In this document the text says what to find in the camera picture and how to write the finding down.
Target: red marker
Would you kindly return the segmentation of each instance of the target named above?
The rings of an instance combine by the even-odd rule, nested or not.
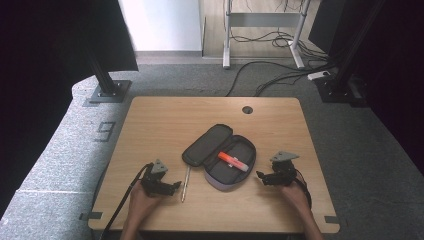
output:
[[[235,157],[231,157],[230,155],[224,153],[224,152],[219,152],[218,157],[224,161],[226,161],[227,163],[230,164],[230,166],[234,166],[244,172],[247,172],[247,170],[249,169],[249,166],[247,166],[246,164],[244,164],[243,162],[240,162],[237,158]]]

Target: open gray case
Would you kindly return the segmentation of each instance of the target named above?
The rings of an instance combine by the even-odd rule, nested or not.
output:
[[[244,172],[218,158],[219,152],[237,158],[249,169]],[[221,191],[228,191],[249,176],[256,160],[256,148],[247,138],[233,135],[233,129],[216,124],[190,145],[182,155],[192,167],[203,166],[206,180]]]

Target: wooden table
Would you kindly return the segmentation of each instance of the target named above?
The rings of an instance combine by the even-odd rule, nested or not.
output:
[[[253,112],[246,114],[243,107]],[[125,119],[90,219],[92,229],[104,229],[129,183],[147,163],[160,159],[169,169],[166,183],[184,182],[186,164],[181,154],[217,123],[248,138],[257,149],[249,177],[230,192],[220,192],[205,180],[202,167],[192,168],[187,196],[182,187],[144,221],[142,230],[195,232],[302,232],[295,212],[276,189],[264,186],[255,171],[271,173],[270,158],[283,150],[308,183],[312,211],[323,233],[335,233],[339,224],[327,223],[335,211],[319,165],[300,103],[295,98],[250,97],[136,97]],[[111,229],[122,229],[128,202]]]

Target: white pen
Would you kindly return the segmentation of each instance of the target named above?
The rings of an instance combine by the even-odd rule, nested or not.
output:
[[[185,195],[186,195],[186,192],[187,192],[188,179],[190,178],[190,169],[191,169],[190,165],[187,165],[186,179],[185,179],[185,182],[184,182],[183,196],[181,197],[181,202],[184,202],[184,200],[185,200]]]

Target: white wall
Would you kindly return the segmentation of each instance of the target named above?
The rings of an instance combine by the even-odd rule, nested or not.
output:
[[[119,0],[135,51],[201,51],[201,0]]]

